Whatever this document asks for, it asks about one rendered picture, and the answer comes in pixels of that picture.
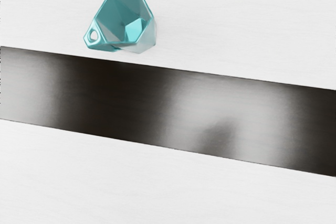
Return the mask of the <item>teal faceted mug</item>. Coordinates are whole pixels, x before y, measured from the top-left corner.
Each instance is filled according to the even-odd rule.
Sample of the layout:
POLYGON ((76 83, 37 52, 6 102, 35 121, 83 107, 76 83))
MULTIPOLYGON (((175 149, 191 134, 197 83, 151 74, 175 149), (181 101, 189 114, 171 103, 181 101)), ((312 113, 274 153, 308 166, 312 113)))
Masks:
POLYGON ((156 23, 145 0, 104 0, 83 37, 89 49, 140 54, 156 44, 156 23))

